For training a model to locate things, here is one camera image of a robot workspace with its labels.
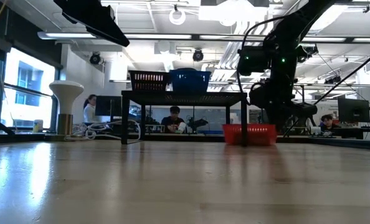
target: black hair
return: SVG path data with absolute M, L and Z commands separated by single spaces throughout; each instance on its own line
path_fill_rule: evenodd
M 179 113 L 181 110 L 177 106 L 170 107 L 170 113 Z
M 330 119 L 333 120 L 333 117 L 330 114 L 323 115 L 322 118 L 321 118 L 321 121 L 324 121 L 325 119 L 327 119 L 327 120 L 330 120 Z
M 92 98 L 94 98 L 94 97 L 97 97 L 95 94 L 91 94 L 86 100 L 85 100 L 85 102 L 84 102 L 84 107 L 83 107 L 83 109 L 85 109 L 85 107 L 89 104 L 89 100 L 92 100 Z

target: glass window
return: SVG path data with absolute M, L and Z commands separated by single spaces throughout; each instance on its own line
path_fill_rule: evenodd
M 5 82 L 52 95 L 49 84 L 55 79 L 55 68 L 34 57 L 12 49 L 6 57 Z
M 2 101 L 1 123 L 18 128 L 29 128 L 33 121 L 43 120 L 44 128 L 50 128 L 52 98 L 24 93 L 5 88 L 6 97 Z

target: computer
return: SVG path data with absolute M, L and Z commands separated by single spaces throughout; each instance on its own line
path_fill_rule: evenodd
M 340 122 L 370 122 L 369 102 L 366 100 L 338 99 L 338 107 Z
M 121 116 L 121 96 L 97 96 L 96 116 Z

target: black basket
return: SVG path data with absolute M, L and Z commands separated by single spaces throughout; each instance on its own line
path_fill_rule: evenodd
M 166 91 L 170 74 L 167 72 L 128 71 L 133 91 Z

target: robotic arm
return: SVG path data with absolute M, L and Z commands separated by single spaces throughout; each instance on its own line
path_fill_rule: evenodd
M 239 51 L 238 73 L 249 76 L 252 72 L 271 69 L 265 83 L 250 91 L 252 105 L 267 111 L 268 118 L 277 129 L 282 128 L 291 116 L 310 117 L 317 112 L 315 105 L 292 102 L 298 62 L 309 57 L 300 46 L 311 26 L 335 3 L 352 0 L 309 0 L 298 11 L 286 16 L 264 39 L 262 46 L 245 46 Z

